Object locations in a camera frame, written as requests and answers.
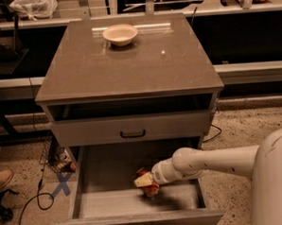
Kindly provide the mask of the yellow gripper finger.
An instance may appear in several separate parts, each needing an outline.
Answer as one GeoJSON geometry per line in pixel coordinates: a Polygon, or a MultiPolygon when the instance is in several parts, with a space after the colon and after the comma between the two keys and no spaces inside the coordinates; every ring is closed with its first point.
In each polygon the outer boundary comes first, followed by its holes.
{"type": "Polygon", "coordinates": [[[153,184],[154,178],[150,172],[143,174],[134,180],[134,184],[136,187],[147,187],[153,184]]]}

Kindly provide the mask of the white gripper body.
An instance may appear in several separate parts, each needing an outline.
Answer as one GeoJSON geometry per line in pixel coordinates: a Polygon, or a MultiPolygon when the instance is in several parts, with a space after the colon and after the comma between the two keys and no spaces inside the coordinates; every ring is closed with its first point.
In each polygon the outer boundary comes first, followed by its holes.
{"type": "Polygon", "coordinates": [[[168,184],[183,178],[183,174],[175,168],[171,158],[155,164],[151,174],[159,184],[168,184]]]}

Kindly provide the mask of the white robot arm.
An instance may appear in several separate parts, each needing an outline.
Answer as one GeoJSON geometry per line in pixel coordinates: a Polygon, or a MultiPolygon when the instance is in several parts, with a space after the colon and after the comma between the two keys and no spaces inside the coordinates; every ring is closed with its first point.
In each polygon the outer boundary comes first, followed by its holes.
{"type": "Polygon", "coordinates": [[[205,170],[252,180],[251,225],[282,225],[282,129],[258,146],[201,151],[181,147],[134,180],[137,187],[187,181],[205,170]]]}

